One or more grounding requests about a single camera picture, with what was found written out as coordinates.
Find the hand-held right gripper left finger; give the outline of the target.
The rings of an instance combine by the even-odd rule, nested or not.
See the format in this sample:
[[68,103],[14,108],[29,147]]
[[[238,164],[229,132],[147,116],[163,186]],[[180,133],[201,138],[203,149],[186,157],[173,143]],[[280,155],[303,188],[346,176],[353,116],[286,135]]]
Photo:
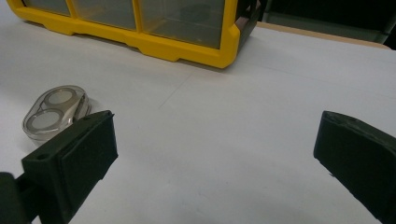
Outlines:
[[79,119],[21,160],[18,179],[30,220],[68,224],[118,157],[113,113]]

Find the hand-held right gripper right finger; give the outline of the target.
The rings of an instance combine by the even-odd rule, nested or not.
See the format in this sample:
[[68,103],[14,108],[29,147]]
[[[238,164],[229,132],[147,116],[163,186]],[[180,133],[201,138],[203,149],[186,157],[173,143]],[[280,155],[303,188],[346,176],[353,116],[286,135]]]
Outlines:
[[396,138],[347,115],[322,113],[314,157],[382,224],[396,224]]

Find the clear oval case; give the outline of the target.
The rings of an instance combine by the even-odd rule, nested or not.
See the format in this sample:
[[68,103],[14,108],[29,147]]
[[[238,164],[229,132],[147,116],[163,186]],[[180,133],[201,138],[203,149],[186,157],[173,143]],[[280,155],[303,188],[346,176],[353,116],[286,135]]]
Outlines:
[[22,121],[22,129],[36,146],[41,146],[90,111],[88,95],[81,87],[56,87],[37,98]]

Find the yellow and black drawer organizer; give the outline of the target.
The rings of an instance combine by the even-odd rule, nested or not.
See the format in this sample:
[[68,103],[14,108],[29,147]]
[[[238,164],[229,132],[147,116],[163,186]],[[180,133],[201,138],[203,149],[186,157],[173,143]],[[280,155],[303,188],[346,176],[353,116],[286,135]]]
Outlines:
[[76,17],[27,7],[22,0],[6,0],[18,17],[43,25],[65,35],[92,35],[123,43],[141,53],[171,62],[186,60],[217,68],[225,68],[235,60],[238,51],[262,19],[267,0],[225,0],[221,40],[218,49],[177,41],[143,31],[139,0],[133,1],[135,29],[127,30]]

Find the clear plastic drawer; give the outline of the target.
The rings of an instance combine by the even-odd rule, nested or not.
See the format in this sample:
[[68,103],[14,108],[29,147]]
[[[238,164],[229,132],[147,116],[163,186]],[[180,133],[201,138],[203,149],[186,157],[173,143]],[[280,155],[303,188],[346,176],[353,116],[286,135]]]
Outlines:
[[218,49],[225,0],[139,0],[143,31]]

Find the set of clear organizer drawers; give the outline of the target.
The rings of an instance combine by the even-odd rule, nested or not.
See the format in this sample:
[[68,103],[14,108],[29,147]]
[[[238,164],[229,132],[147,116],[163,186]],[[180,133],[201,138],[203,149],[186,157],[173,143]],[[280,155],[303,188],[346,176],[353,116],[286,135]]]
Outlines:
[[42,9],[47,12],[76,17],[127,30],[135,29],[132,0],[22,0],[27,7]]

